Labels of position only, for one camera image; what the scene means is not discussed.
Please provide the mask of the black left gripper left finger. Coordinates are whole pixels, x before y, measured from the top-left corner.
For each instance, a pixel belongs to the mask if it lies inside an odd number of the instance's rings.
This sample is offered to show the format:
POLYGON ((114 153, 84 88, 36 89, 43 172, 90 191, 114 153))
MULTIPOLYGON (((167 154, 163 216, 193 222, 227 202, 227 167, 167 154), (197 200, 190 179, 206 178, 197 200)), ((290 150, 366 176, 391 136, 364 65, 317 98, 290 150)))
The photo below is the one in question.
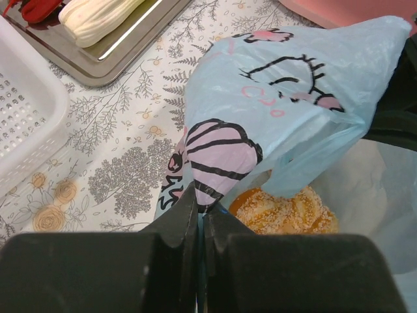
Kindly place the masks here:
POLYGON ((24 233, 1 249, 2 312, 194 312, 194 187, 139 232, 24 233))

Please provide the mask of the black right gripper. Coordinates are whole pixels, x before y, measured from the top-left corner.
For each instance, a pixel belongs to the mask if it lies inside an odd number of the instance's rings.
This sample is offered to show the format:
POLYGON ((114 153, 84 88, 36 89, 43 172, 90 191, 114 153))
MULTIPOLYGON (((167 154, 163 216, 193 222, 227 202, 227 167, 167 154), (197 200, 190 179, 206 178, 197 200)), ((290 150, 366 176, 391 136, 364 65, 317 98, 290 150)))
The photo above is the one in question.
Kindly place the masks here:
POLYGON ((377 104, 367 140, 416 149, 416 32, 407 39, 387 90, 377 104))

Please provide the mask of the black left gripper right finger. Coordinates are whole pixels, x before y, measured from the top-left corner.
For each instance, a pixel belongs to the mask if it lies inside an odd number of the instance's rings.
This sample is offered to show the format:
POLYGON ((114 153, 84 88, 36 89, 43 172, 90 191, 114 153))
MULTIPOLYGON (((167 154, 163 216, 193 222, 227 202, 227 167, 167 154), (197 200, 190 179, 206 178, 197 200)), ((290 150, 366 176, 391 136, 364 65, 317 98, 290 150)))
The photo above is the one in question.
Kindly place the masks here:
POLYGON ((394 261, 362 235, 257 235, 222 206, 200 220, 202 312, 406 312, 394 261))

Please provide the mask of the toy fried bread piece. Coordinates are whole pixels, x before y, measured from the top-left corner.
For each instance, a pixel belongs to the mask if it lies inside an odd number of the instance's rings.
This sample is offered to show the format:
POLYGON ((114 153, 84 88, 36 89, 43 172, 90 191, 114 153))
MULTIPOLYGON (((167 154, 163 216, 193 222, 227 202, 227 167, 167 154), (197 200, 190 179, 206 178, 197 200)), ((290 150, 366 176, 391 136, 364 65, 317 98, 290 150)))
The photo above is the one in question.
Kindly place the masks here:
POLYGON ((229 212, 258 235, 337 233, 338 219, 307 186, 292 198, 253 188, 237 197, 229 212))

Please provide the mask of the light blue plastic grocery bag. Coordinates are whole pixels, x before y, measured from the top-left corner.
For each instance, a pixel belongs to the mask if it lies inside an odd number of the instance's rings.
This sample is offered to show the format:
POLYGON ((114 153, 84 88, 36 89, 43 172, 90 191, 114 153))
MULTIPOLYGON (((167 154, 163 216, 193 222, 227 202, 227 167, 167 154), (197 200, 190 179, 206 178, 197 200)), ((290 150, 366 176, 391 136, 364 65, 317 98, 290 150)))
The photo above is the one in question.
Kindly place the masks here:
POLYGON ((385 16, 215 43, 186 84, 156 214, 190 183, 201 209, 254 186, 290 197, 311 185, 342 232, 370 237, 394 274, 414 272, 416 153, 364 139, 410 29, 385 16))

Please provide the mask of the green toy vegetable stalks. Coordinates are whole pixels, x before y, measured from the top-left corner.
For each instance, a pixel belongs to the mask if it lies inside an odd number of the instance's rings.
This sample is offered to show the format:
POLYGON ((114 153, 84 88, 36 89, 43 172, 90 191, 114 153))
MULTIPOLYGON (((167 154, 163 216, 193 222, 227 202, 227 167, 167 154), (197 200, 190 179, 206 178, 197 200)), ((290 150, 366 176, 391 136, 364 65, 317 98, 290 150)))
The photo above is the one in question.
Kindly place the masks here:
POLYGON ((114 31, 142 0, 72 0, 59 13, 59 22, 75 45, 88 48, 114 31))

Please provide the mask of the red toy lobster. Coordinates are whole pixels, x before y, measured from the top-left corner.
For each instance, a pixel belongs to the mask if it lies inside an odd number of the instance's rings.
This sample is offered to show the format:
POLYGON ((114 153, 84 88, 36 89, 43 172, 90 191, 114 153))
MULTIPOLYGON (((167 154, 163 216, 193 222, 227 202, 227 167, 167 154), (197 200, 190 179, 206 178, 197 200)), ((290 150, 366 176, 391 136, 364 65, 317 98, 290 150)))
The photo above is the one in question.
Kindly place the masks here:
POLYGON ((21 15, 27 23, 40 23, 43 22, 49 15, 56 11, 63 3, 63 0, 11 0, 8 1, 6 8, 3 11, 2 17, 7 16, 7 12, 15 6, 17 3, 21 3, 21 15))

